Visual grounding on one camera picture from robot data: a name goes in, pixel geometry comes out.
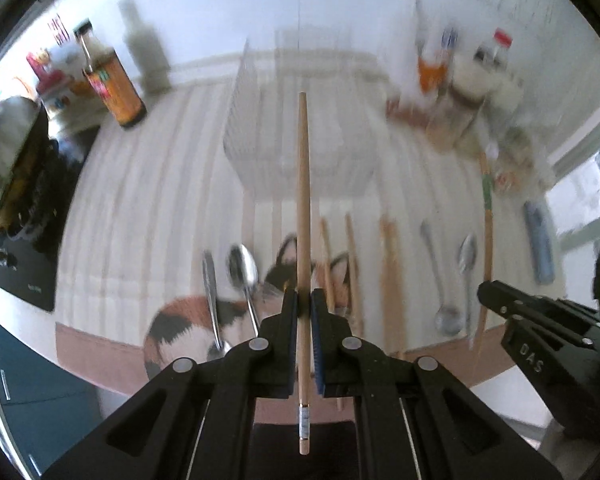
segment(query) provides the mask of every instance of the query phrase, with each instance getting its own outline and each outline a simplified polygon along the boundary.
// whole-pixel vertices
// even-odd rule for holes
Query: bottle cap
[[[509,48],[511,46],[511,43],[513,42],[511,36],[501,28],[496,29],[496,32],[493,34],[493,39],[507,48]]]
[[[80,25],[74,28],[75,37],[78,38],[90,30],[93,30],[93,25],[91,25],[90,20],[84,20]]]

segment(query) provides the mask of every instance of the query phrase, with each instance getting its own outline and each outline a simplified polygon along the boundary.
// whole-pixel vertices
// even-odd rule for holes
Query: floor
[[[96,388],[96,394],[102,418],[107,418],[129,399],[127,396],[105,390],[104,388]]]

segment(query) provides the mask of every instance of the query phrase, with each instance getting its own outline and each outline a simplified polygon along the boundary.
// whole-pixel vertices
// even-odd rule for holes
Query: black clamp
[[[362,480],[558,480],[560,474],[431,357],[387,357],[312,294],[318,391],[354,397]],[[43,480],[239,480],[257,397],[288,398],[298,297],[224,358],[175,360]]]
[[[262,321],[260,336],[225,357],[175,360],[42,478],[241,478],[256,398],[293,393],[297,326],[297,298],[286,295],[280,314]]]
[[[561,479],[554,467],[432,357],[388,357],[352,337],[312,294],[318,392],[355,399],[362,479]]]
[[[600,316],[570,300],[484,282],[478,299],[507,319],[502,347],[570,436],[600,441]]]

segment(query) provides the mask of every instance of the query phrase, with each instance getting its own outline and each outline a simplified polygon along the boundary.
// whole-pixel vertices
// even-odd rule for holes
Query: wire dish rack
[[[317,57],[319,70],[311,70]],[[376,169],[376,142],[356,79],[341,59],[336,50],[285,54],[279,49],[276,69],[258,74],[254,54],[245,46],[223,142],[228,160],[255,199],[296,196],[301,91],[307,94],[312,196],[365,193]]]

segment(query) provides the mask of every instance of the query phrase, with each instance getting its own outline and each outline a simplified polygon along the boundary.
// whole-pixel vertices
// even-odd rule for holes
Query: glass bottle
[[[474,55],[474,59],[496,70],[504,70],[509,60],[509,49],[512,43],[511,36],[501,28],[493,33],[493,38],[481,44]]]
[[[81,23],[74,34],[86,59],[84,75],[105,106],[123,128],[138,124],[146,115],[146,107],[126,75],[116,51],[93,35],[89,20]]]

